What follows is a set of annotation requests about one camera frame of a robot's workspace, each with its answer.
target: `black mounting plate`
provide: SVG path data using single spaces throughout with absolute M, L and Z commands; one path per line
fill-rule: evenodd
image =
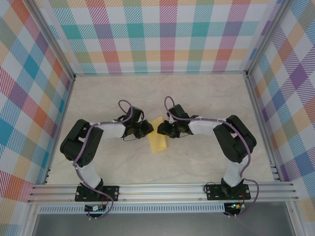
M 245 200 L 251 199 L 251 193 L 249 192 L 249 187 L 247 184 L 242 184 L 234 195 L 227 197 L 221 190 L 221 184 L 207 184 L 204 187 L 204 190 L 207 193 L 207 200 L 243 200 L 243 196 L 240 193 L 243 193 Z
M 97 189 L 98 191 L 101 191 L 111 196 L 114 202 L 118 201 L 119 186 L 103 185 L 101 188 Z M 88 189 L 83 184 L 78 185 L 74 200 L 76 202 L 107 202 L 106 197 Z

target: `plaid wall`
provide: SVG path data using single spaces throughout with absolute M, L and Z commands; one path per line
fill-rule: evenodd
M 276 1 L 36 2 L 74 71 L 95 74 L 243 71 L 265 9 Z
M 253 75 L 277 161 L 315 230 L 315 0 L 295 0 Z
M 69 86 L 22 0 L 1 0 L 0 236 L 17 235 L 32 186 L 43 181 Z
M 268 31 L 272 20 L 276 16 L 277 11 L 279 10 L 279 7 L 280 7 L 282 2 L 283 2 L 283 0 L 277 0 L 277 3 L 275 4 L 274 8 L 272 9 L 272 12 L 271 12 L 271 14 L 270 14 L 270 16 L 269 16 L 269 18 L 268 18 L 268 20 L 267 20 L 263 30 L 261 31 L 260 36 L 259 36 L 256 44 L 255 44 L 255 47 L 254 47 L 254 49 L 253 49 L 253 51 L 251 53 L 251 56 L 250 56 L 249 60 L 246 63 L 245 71 L 248 70 L 248 68 L 249 68 L 249 66 L 250 66 L 250 64 L 252 62 L 252 59 L 254 58 L 254 56 L 255 56 L 255 54 L 257 52 L 257 49 L 260 47 L 260 45 L 261 45 L 261 43 L 262 43 L 262 41 L 263 41 L 263 39 L 265 37 L 265 34 Z

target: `metal frame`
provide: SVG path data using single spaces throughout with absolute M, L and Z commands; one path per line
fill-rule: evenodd
M 98 73 L 98 74 L 76 74 L 77 77 L 94 77 L 94 76 L 125 76 L 125 75 L 221 75 L 221 74 L 242 74 L 241 70 L 231 70 L 231 71 L 215 71 L 215 72 L 148 72 L 148 73 L 124 73 L 124 74 L 106 74 L 106 73 Z
M 38 214 L 86 214 L 84 204 L 43 204 Z M 223 213 L 224 203 L 179 203 L 179 204 L 118 204 L 114 205 L 110 213 L 140 214 L 140 213 Z
M 256 185 L 249 185 L 252 199 L 257 193 Z M 291 182 L 260 182 L 258 202 L 287 202 L 297 201 L 298 196 Z M 157 203 L 230 203 L 235 200 L 208 201 L 203 192 L 204 183 L 183 184 L 120 184 L 119 199 L 115 202 L 120 204 L 157 204 Z M 76 184 L 69 185 L 35 185 L 29 203 L 37 204 L 78 204 L 74 201 Z M 86 202 L 82 204 L 100 204 L 101 202 Z
M 251 75 L 254 70 L 257 68 L 261 58 L 263 57 L 269 43 L 276 34 L 283 18 L 285 17 L 287 11 L 290 9 L 294 0 L 284 0 L 277 12 L 276 17 L 272 21 L 270 28 L 268 29 L 263 42 L 257 53 L 255 54 L 252 63 L 249 66 L 248 72 L 244 73 L 244 79 L 246 87 L 249 93 L 249 97 L 254 109 L 254 113 L 257 119 L 259 130 L 263 138 L 265 149 L 270 160 L 271 170 L 275 179 L 275 182 L 260 182 L 260 194 L 258 196 L 258 202 L 275 202 L 281 201 L 286 202 L 287 209 L 294 227 L 294 230 L 299 236 L 306 236 L 302 221 L 301 221 L 301 210 L 298 206 L 298 195 L 295 191 L 294 185 L 291 182 L 281 182 L 283 180 L 283 175 L 281 172 L 278 172 L 279 165 L 275 158 L 275 153 L 272 148 L 272 143 L 269 139 L 266 125 L 263 121 L 262 113 L 259 109 L 257 102 L 257 97 L 255 96 L 254 89 L 251 83 Z M 71 93 L 74 87 L 75 76 L 74 72 L 64 56 L 64 53 L 60 49 L 57 40 L 55 39 L 53 33 L 51 32 L 49 26 L 45 22 L 43 16 L 41 15 L 40 10 L 33 0 L 24 0 L 25 5 L 31 12 L 36 23 L 39 25 L 41 31 L 43 32 L 47 42 L 52 47 L 54 53 L 56 54 L 58 60 L 61 62 L 63 68 L 67 72 L 68 76 L 72 78 L 73 83 L 69 91 L 68 100 L 65 106 L 63 117 L 61 120 L 62 127 L 63 120 L 66 114 L 66 110 L 69 105 Z M 213 72 L 213 73 L 204 73 L 204 74 L 240 74 L 241 71 L 231 71 L 231 72 Z M 126 73 L 123 75 L 135 75 L 134 73 Z M 77 76 L 94 76 L 89 74 L 78 74 Z M 60 130 L 57 134 L 57 140 L 60 136 Z M 56 152 L 58 142 L 55 143 L 53 154 Z M 50 159 L 48 164 L 49 172 L 53 158 Z M 252 193 L 252 200 L 256 194 L 256 186 L 248 182 L 250 191 Z M 32 235 L 34 230 L 35 222 L 38 214 L 44 213 L 42 206 L 48 206 L 50 209 L 55 210 L 55 206 L 70 206 L 69 209 L 73 207 L 84 206 L 86 203 L 77 203 L 74 201 L 74 195 L 76 193 L 77 185 L 35 185 L 28 203 L 28 210 L 25 215 L 26 222 L 22 228 L 22 235 Z M 188 184 L 121 184 L 120 185 L 120 196 L 118 202 L 115 202 L 117 207 L 126 207 L 126 206 L 155 206 L 156 204 L 163 204 L 166 206 L 214 206 L 218 204 L 228 203 L 231 201 L 207 201 L 206 194 L 203 192 L 203 183 L 188 183 Z M 58 213 L 70 213 L 70 210 L 65 207 L 62 207 L 62 211 Z
M 61 130 L 62 130 L 62 127 L 63 127 L 63 122 L 64 122 L 64 119 L 65 119 L 65 116 L 66 116 L 66 113 L 67 113 L 67 110 L 68 110 L 68 107 L 69 107 L 71 95 L 72 95 L 73 88 L 74 88 L 74 83 L 75 83 L 75 78 L 74 78 L 74 80 L 71 82 L 71 85 L 70 85 L 70 88 L 69 88 L 69 94 L 68 94 L 67 102 L 65 103 L 63 115 L 62 115 L 62 117 L 61 117 L 59 129 L 58 129 L 57 135 L 56 135 L 56 141 L 55 141 L 54 147 L 53 147 L 53 149 L 52 149 L 51 158 L 48 160 L 48 165 L 47 165 L 47 167 L 46 167 L 45 170 L 44 170 L 44 173 L 46 173 L 46 174 L 45 174 L 45 176 L 44 176 L 44 179 L 42 180 L 42 183 L 43 183 L 43 184 L 46 184 L 46 183 L 47 183 L 47 178 L 48 178 L 48 176 L 49 176 L 49 172 L 50 172 L 50 170 L 51 170 L 51 166 L 53 165 L 54 156 L 55 156 L 56 150 L 58 150 L 58 147 L 57 147 L 57 145 L 58 145 L 58 140 L 59 140 L 59 138 L 60 138 Z
M 40 31 L 44 35 L 44 37 L 47 40 L 47 43 L 52 48 L 53 52 L 55 53 L 57 59 L 59 60 L 60 64 L 64 68 L 67 75 L 74 80 L 75 79 L 75 73 L 72 70 L 67 58 L 65 57 L 63 51 L 61 50 L 56 38 L 54 37 L 54 34 L 52 33 L 49 25 L 46 23 L 45 19 L 43 18 L 40 10 L 38 9 L 36 3 L 34 3 L 32 0 L 23 0 L 25 6 L 28 8 L 29 12 L 35 19 L 37 25 L 40 28 Z
M 248 68 L 248 75 L 249 75 L 249 79 L 250 79 L 250 75 L 252 75 L 252 73 L 255 71 L 255 69 L 257 68 L 260 60 L 262 59 L 263 55 L 265 54 L 267 47 L 269 46 L 270 42 L 273 40 L 274 36 L 276 35 L 282 20 L 284 19 L 286 13 L 289 11 L 291 5 L 293 4 L 295 0 L 283 0 L 277 13 L 275 18 L 272 20 L 270 27 L 268 28 L 263 41 L 261 43 L 261 45 L 259 46 L 259 48 L 257 49 L 257 52 L 254 56 L 254 58 L 252 59 L 252 62 Z

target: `red wire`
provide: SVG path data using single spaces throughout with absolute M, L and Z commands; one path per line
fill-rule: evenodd
M 107 193 L 105 193 L 105 194 L 107 194 Z M 106 197 L 107 198 L 107 197 Z M 109 201 L 109 199 L 107 198 L 107 203 L 106 203 L 106 205 L 108 204 L 108 201 Z M 103 207 L 103 202 L 102 202 L 102 207 Z
M 240 194 L 241 194 L 242 197 L 243 197 L 243 203 L 245 203 L 245 196 L 244 196 L 244 194 L 243 194 L 242 192 L 240 192 Z

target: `gray floor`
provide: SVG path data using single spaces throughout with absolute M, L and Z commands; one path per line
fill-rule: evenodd
M 78 77 L 66 113 L 58 147 L 78 119 L 110 121 L 123 115 L 117 102 L 126 99 L 144 111 L 148 121 L 166 118 L 164 98 L 191 115 L 227 118 L 237 115 L 257 139 L 252 163 L 244 176 L 273 181 L 264 145 L 243 76 L 234 75 L 138 75 Z M 104 183 L 218 182 L 225 172 L 226 157 L 214 136 L 193 135 L 167 139 L 167 149 L 152 154 L 147 137 L 124 142 L 101 141 L 94 158 Z M 69 161 L 56 152 L 49 184 L 77 184 Z
M 293 236 L 285 203 L 257 203 L 228 219 L 223 213 L 39 215 L 33 236 Z

